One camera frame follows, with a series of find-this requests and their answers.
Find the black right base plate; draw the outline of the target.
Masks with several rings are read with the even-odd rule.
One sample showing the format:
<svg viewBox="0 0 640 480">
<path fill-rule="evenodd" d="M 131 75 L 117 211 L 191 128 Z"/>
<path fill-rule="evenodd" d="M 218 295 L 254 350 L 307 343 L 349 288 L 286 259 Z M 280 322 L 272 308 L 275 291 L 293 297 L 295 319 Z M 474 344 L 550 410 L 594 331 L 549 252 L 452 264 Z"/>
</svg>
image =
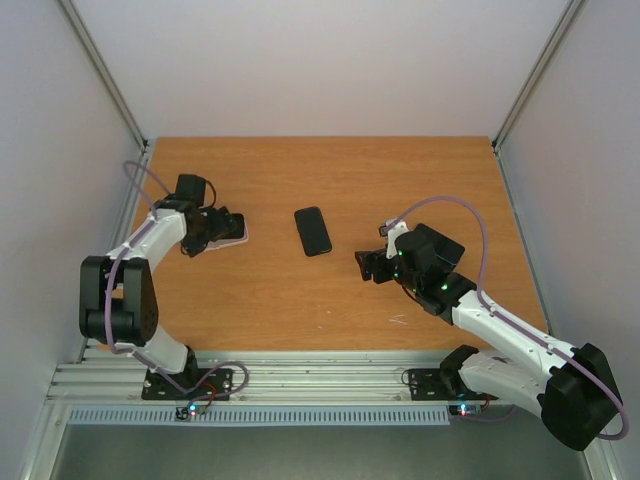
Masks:
<svg viewBox="0 0 640 480">
<path fill-rule="evenodd" d="M 484 393 L 464 391 L 454 393 L 442 381 L 437 368 L 407 369 L 401 374 L 401 382 L 408 388 L 412 401 L 485 401 L 496 397 Z"/>
</svg>

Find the aluminium frame rail right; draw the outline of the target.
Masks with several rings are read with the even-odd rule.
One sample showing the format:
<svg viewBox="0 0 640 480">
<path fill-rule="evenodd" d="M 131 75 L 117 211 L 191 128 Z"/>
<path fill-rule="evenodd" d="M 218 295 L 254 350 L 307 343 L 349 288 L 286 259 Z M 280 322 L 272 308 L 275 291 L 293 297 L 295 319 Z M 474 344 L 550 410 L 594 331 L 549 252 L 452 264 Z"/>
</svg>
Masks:
<svg viewBox="0 0 640 480">
<path fill-rule="evenodd" d="M 560 306 L 566 296 L 557 247 L 576 193 L 570 125 L 574 92 L 565 72 L 566 50 L 588 1 L 566 1 L 524 84 L 493 140 L 511 210 L 523 243 L 543 326 L 566 332 Z"/>
</svg>

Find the small circuit board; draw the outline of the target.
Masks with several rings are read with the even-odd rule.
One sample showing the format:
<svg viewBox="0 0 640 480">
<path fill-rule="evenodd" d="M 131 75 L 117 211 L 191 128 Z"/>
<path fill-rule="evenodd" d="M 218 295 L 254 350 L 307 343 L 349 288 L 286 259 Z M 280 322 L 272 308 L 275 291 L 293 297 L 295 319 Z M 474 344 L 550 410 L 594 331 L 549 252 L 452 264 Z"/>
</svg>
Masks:
<svg viewBox="0 0 640 480">
<path fill-rule="evenodd" d="M 206 406 L 192 404 L 186 407 L 177 407 L 175 409 L 175 420 L 176 421 L 189 421 L 198 416 L 202 416 L 207 412 Z"/>
<path fill-rule="evenodd" d="M 449 406 L 449 414 L 454 417 L 474 417 L 481 415 L 485 410 L 483 405 L 460 403 Z"/>
</svg>

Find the left small circuit board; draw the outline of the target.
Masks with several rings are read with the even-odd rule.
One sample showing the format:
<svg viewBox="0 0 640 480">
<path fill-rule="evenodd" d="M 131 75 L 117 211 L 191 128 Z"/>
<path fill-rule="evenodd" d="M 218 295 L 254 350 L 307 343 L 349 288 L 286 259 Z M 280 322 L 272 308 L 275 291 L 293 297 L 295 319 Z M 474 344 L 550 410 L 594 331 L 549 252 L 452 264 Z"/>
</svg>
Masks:
<svg viewBox="0 0 640 480">
<path fill-rule="evenodd" d="M 175 420 L 176 421 L 189 421 L 198 416 L 202 416 L 207 412 L 206 406 L 192 404 L 186 407 L 177 407 L 175 409 Z"/>
</svg>

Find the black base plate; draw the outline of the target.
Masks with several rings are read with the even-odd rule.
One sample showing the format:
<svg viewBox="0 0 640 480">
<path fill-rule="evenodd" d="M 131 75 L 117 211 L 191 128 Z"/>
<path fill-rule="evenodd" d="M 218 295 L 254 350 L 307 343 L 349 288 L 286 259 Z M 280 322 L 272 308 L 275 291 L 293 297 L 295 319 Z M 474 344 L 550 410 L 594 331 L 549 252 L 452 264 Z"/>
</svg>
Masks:
<svg viewBox="0 0 640 480">
<path fill-rule="evenodd" d="M 231 368 L 221 368 L 205 376 L 206 369 L 195 368 L 180 374 L 162 376 L 147 371 L 143 381 L 143 400 L 187 401 L 194 398 L 205 399 L 215 395 L 215 401 L 227 401 L 234 387 L 234 373 Z"/>
<path fill-rule="evenodd" d="M 437 368 L 407 369 L 401 374 L 401 382 L 408 388 L 412 401 L 485 401 L 496 397 L 484 393 L 464 391 L 454 393 L 442 381 Z"/>
</svg>

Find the aluminium frame rail left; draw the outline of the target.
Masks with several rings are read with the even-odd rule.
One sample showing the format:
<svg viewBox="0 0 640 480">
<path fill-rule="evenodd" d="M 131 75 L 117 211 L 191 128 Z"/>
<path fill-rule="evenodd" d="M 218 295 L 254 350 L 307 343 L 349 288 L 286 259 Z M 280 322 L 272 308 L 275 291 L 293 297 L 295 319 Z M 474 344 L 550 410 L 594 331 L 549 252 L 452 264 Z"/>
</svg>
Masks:
<svg viewBox="0 0 640 480">
<path fill-rule="evenodd" d="M 149 142 L 144 137 L 121 89 L 111 74 L 103 55 L 100 53 L 97 43 L 82 18 L 79 8 L 76 3 L 71 0 L 57 0 L 55 4 L 60 9 L 76 40 L 79 42 L 99 82 L 112 105 L 115 107 L 121 121 L 124 123 L 126 131 L 133 140 L 135 149 L 132 160 L 135 163 L 143 161 L 148 150 Z M 124 173 L 123 160 L 118 162 L 118 173 L 125 180 L 126 189 L 116 218 L 115 229 L 110 240 L 111 247 L 120 245 L 128 237 L 133 224 L 135 209 L 139 203 L 136 189 Z"/>
</svg>

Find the white phone case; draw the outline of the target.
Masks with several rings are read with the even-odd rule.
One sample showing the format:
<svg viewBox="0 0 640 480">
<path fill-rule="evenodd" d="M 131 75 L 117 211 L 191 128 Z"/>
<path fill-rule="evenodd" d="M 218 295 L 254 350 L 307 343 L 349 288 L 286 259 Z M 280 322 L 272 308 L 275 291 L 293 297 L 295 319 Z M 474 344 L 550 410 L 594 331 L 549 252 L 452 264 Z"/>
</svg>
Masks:
<svg viewBox="0 0 640 480">
<path fill-rule="evenodd" d="M 205 248 L 206 251 L 219 250 L 225 247 L 244 244 L 248 241 L 249 232 L 244 216 L 239 213 L 234 213 L 233 218 L 237 223 L 236 229 L 225 238 L 209 242 Z"/>
</svg>

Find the aluminium frame rail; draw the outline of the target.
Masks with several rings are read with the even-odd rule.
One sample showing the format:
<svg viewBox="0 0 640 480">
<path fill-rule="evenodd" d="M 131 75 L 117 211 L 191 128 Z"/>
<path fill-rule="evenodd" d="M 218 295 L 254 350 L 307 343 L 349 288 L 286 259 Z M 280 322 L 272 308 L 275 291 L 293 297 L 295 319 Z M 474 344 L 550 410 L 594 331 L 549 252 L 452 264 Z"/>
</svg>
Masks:
<svg viewBox="0 0 640 480">
<path fill-rule="evenodd" d="M 574 92 L 565 72 L 566 50 L 588 1 L 566 1 L 524 84 L 493 140 L 511 210 L 523 243 L 543 326 L 566 332 L 560 306 L 566 296 L 557 247 L 576 193 L 570 125 Z"/>
<path fill-rule="evenodd" d="M 100 53 L 97 43 L 82 18 L 79 8 L 76 3 L 71 0 L 57 0 L 55 4 L 60 9 L 76 40 L 79 42 L 99 82 L 112 105 L 115 107 L 121 121 L 124 123 L 126 131 L 133 140 L 135 149 L 132 160 L 135 163 L 143 161 L 148 150 L 149 142 L 144 137 L 121 89 L 111 74 L 103 55 Z M 110 240 L 111 247 L 120 245 L 128 237 L 133 224 L 135 209 L 139 203 L 136 189 L 124 173 L 123 160 L 118 162 L 118 173 L 125 180 L 126 189 L 116 218 L 115 229 Z"/>
</svg>

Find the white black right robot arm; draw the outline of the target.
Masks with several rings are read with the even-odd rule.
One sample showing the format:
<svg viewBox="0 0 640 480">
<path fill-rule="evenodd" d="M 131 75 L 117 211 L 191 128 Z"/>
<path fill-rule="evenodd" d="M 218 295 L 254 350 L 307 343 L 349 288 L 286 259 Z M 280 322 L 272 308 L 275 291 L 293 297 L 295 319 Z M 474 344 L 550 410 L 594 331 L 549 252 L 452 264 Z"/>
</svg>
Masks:
<svg viewBox="0 0 640 480">
<path fill-rule="evenodd" d="M 465 249 L 419 224 L 393 227 L 384 248 L 354 254 L 361 277 L 398 283 L 422 309 L 490 344 L 497 356 L 463 345 L 440 364 L 450 395 L 488 394 L 541 419 L 566 447 L 585 450 L 618 414 L 621 395 L 606 355 L 576 347 L 512 317 L 455 268 Z"/>
</svg>

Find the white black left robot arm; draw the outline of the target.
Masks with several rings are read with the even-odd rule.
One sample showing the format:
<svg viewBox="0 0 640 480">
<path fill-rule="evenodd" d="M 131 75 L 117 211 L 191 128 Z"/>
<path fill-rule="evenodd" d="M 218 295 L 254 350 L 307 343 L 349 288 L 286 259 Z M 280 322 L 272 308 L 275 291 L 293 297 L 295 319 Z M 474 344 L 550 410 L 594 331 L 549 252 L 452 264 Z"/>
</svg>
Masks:
<svg viewBox="0 0 640 480">
<path fill-rule="evenodd" d="M 89 256 L 80 268 L 79 330 L 114 354 L 139 358 L 166 375 L 179 398 L 195 395 L 200 371 L 191 367 L 190 349 L 160 326 L 153 272 L 178 246 L 189 258 L 248 240 L 245 218 L 225 206 L 206 204 L 209 180 L 178 176 L 175 189 L 150 203 L 141 226 L 102 256 Z"/>
</svg>

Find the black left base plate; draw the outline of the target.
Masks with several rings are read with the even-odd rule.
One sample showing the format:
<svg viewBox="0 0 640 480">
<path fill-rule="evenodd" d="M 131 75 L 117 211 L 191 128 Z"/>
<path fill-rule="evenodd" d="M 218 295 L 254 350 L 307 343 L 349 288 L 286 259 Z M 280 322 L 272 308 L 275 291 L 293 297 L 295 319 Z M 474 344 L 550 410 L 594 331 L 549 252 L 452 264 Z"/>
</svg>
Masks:
<svg viewBox="0 0 640 480">
<path fill-rule="evenodd" d="M 195 368 L 180 374 L 162 376 L 147 371 L 143 381 L 143 400 L 187 401 L 194 398 L 205 399 L 215 395 L 215 401 L 227 401 L 234 387 L 234 373 L 231 368 L 221 368 L 205 376 L 206 369 Z"/>
</svg>

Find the right small circuit board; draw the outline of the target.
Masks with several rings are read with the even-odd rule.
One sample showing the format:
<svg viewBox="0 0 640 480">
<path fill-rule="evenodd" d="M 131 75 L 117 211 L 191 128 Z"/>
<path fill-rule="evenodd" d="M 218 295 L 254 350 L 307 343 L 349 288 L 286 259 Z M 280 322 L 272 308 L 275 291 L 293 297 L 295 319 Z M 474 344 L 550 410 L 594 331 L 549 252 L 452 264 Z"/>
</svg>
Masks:
<svg viewBox="0 0 640 480">
<path fill-rule="evenodd" d="M 449 414 L 454 417 L 474 417 L 481 415 L 485 410 L 483 405 L 460 403 L 449 406 Z"/>
</svg>

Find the aluminium front rail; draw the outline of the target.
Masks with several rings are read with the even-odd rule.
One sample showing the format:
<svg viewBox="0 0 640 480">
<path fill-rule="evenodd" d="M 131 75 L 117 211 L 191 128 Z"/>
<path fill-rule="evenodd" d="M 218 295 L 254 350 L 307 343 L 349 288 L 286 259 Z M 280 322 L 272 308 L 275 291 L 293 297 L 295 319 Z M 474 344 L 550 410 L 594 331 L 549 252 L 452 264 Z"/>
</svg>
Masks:
<svg viewBox="0 0 640 480">
<path fill-rule="evenodd" d="M 198 365 L 210 369 L 239 361 L 248 386 L 231 405 L 407 405 L 413 368 L 439 366 L 447 350 L 398 351 L 199 351 Z M 146 367 L 133 358 L 93 345 L 77 363 L 60 364 L 47 404 L 141 404 Z"/>
</svg>

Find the black silicone phone case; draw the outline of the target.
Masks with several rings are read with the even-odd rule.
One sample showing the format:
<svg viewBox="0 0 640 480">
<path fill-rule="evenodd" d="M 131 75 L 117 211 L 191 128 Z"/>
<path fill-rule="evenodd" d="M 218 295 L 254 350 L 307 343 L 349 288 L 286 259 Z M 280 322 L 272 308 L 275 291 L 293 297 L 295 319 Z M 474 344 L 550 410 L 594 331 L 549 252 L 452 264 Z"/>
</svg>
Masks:
<svg viewBox="0 0 640 480">
<path fill-rule="evenodd" d="M 311 206 L 295 211 L 294 220 L 307 257 L 323 255 L 332 250 L 329 233 L 319 207 Z"/>
</svg>

